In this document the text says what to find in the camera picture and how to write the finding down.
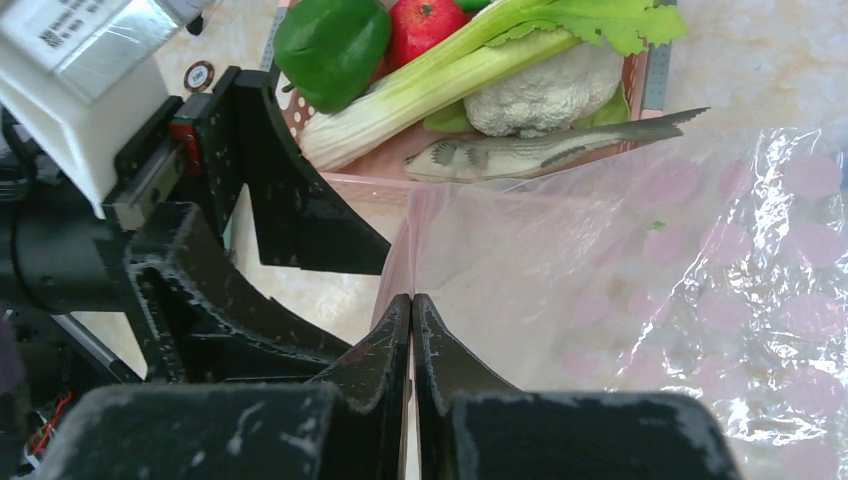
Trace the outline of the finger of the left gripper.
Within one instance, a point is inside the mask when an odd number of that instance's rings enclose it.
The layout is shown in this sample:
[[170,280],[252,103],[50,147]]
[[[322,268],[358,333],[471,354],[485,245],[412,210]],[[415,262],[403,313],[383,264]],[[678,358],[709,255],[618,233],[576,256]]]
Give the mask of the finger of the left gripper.
[[258,256],[265,266],[378,275],[390,243],[302,156],[265,71],[237,73],[232,92]]

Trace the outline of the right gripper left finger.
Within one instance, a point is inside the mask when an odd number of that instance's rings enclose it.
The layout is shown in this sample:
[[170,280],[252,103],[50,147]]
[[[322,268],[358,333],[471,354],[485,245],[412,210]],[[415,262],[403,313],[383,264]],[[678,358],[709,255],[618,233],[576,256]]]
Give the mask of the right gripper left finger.
[[411,307],[396,295],[362,340],[309,380],[337,392],[319,479],[405,477]]

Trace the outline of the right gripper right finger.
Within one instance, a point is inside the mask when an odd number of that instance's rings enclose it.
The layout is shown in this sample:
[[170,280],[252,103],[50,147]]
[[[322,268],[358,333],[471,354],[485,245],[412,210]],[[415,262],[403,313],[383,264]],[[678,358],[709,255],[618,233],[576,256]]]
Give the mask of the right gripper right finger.
[[412,299],[411,335],[421,477],[437,479],[448,461],[446,429],[452,398],[462,393],[518,388],[448,329],[427,294],[416,294]]

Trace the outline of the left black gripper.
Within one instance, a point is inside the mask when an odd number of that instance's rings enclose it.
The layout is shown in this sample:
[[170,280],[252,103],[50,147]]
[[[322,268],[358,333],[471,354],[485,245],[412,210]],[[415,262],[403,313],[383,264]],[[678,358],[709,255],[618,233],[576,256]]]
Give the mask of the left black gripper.
[[[105,219],[71,182],[36,181],[31,161],[2,180],[3,396],[38,409],[135,382],[112,353],[96,358],[73,312],[124,311],[136,299],[127,317],[155,383],[302,383],[350,349],[257,290],[217,242],[239,197],[238,73],[231,66],[210,92],[170,97],[142,125],[117,154]],[[159,205],[135,234],[120,223],[125,192]]]

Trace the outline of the green bell pepper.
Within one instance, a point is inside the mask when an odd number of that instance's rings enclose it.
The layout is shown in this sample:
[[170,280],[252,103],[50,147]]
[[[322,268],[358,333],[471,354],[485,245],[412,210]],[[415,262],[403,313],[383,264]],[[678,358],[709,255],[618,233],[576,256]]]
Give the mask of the green bell pepper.
[[315,110],[336,113],[367,89],[390,35],[379,1],[299,1],[276,31],[274,64]]

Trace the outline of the green celery stalk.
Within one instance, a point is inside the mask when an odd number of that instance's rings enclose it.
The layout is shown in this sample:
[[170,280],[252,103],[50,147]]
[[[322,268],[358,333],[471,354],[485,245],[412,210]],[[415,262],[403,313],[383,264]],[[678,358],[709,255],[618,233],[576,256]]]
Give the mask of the green celery stalk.
[[426,116],[583,42],[628,56],[688,32],[675,7],[654,1],[497,1],[341,112],[314,114],[298,145],[316,169],[337,170]]

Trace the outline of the clear pink zip bag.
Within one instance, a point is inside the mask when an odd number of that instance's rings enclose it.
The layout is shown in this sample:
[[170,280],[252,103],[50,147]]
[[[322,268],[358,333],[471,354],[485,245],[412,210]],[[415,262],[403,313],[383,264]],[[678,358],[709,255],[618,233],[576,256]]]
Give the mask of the clear pink zip bag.
[[418,188],[377,307],[401,293],[522,389],[685,394],[745,478],[847,475],[843,124]]

